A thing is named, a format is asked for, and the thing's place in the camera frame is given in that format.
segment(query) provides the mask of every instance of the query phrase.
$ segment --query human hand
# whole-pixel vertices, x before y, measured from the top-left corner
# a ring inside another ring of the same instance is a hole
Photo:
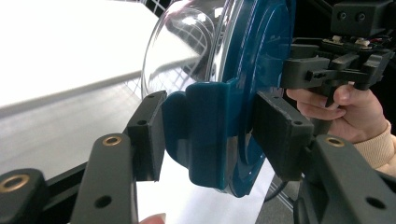
[[[384,132],[387,121],[382,106],[368,91],[359,91],[344,85],[334,92],[334,104],[325,107],[327,97],[308,90],[287,90],[289,98],[297,101],[297,108],[309,118],[332,120],[328,134],[351,143],[374,138]]]
[[[140,224],[165,224],[165,213],[145,218]]]

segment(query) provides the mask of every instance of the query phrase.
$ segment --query clear plastic dome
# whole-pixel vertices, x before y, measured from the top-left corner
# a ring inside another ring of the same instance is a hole
[[[225,2],[184,0],[164,12],[146,52],[143,97],[155,91],[184,91],[195,82],[221,81],[216,58],[231,13],[224,10]]]

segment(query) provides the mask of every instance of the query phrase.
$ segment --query white table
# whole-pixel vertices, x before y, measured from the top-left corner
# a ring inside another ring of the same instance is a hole
[[[85,162],[96,138],[121,132],[140,102],[123,81],[140,76],[156,20],[135,3],[0,1],[0,174],[34,167],[52,178]],[[273,174],[265,163],[236,199],[194,186],[165,154],[160,182],[138,183],[139,217],[255,223]]]

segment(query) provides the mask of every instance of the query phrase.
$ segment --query gray floor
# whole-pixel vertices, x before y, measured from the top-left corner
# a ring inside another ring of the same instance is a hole
[[[276,176],[273,179],[273,187],[279,186],[281,180]],[[288,201],[295,200],[297,198],[299,182],[289,182],[280,193],[273,200],[263,203],[262,210],[257,218],[256,224],[262,223],[293,223],[292,205],[288,204]],[[271,194],[274,188],[268,190],[268,194]]]

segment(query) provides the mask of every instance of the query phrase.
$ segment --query blue plastic part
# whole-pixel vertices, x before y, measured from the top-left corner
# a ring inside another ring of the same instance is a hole
[[[250,193],[265,156],[251,131],[253,97],[273,91],[292,39],[295,0],[242,0],[222,82],[197,82],[163,103],[166,150],[192,183]]]

